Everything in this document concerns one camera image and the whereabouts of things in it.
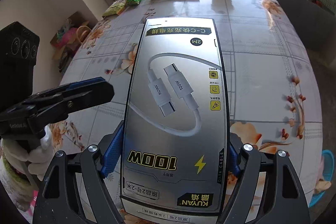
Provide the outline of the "white gloved left hand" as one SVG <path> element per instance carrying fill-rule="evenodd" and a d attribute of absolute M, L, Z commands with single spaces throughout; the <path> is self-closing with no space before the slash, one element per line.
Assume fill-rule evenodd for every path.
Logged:
<path fill-rule="evenodd" d="M 7 161 L 19 172 L 24 173 L 21 162 L 29 161 L 27 170 L 30 174 L 36 175 L 42 181 L 54 156 L 52 145 L 52 131 L 45 126 L 45 136 L 40 140 L 40 145 L 30 152 L 21 147 L 16 140 L 2 139 L 1 147 Z"/>

